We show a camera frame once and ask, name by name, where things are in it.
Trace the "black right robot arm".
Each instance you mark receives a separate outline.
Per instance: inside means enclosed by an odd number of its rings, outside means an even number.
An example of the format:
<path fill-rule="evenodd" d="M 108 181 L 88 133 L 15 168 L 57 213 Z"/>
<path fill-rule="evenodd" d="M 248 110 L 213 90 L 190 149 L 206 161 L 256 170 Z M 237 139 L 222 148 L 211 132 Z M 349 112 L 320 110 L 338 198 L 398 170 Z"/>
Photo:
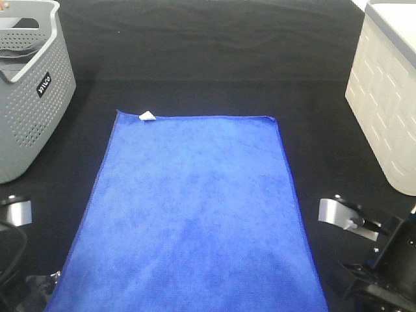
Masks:
<path fill-rule="evenodd" d="M 328 284 L 355 311 L 415 311 L 415 215 L 394 219 L 386 244 L 364 264 L 342 264 Z"/>

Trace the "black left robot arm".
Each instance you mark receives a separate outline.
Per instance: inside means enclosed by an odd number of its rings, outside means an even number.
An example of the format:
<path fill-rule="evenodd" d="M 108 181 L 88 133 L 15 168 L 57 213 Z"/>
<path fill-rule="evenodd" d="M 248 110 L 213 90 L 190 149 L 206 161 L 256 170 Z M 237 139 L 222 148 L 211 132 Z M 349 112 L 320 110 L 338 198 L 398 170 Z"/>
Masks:
<path fill-rule="evenodd" d="M 9 222 L 1 221 L 1 288 L 3 288 L 13 274 L 26 250 L 28 238 L 26 233 Z"/>

